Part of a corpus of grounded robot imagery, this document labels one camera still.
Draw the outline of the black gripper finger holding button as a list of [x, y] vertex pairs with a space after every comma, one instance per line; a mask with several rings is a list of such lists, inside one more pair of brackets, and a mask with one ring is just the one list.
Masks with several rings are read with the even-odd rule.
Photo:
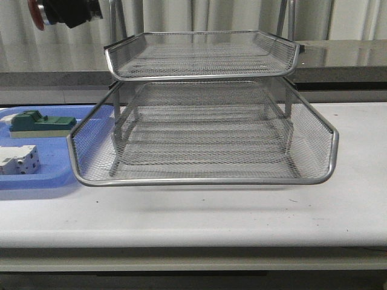
[[42, 1], [42, 18], [46, 25], [65, 24], [74, 28], [100, 19], [99, 1]]

